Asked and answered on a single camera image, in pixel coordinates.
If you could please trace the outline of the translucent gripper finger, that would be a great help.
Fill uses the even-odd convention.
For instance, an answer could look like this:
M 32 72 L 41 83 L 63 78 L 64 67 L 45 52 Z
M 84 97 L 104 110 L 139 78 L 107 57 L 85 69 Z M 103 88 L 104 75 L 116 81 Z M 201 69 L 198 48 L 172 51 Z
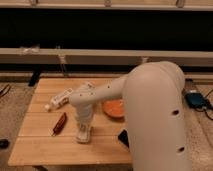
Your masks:
M 79 139 L 81 139 L 81 135 L 82 135 L 82 125 L 78 125 L 77 137 L 78 137 Z
M 90 138 L 91 138 L 91 130 L 92 130 L 92 126 L 88 126 L 88 127 L 87 127 L 87 142 L 90 141 Z

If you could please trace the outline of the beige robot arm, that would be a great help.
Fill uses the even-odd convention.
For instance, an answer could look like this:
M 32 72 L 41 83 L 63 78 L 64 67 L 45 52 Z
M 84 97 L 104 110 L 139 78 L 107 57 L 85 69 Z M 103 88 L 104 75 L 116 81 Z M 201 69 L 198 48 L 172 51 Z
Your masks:
M 121 98 L 133 171 L 191 171 L 182 104 L 185 76 L 172 62 L 149 62 L 129 74 L 69 97 L 77 114 L 90 105 Z

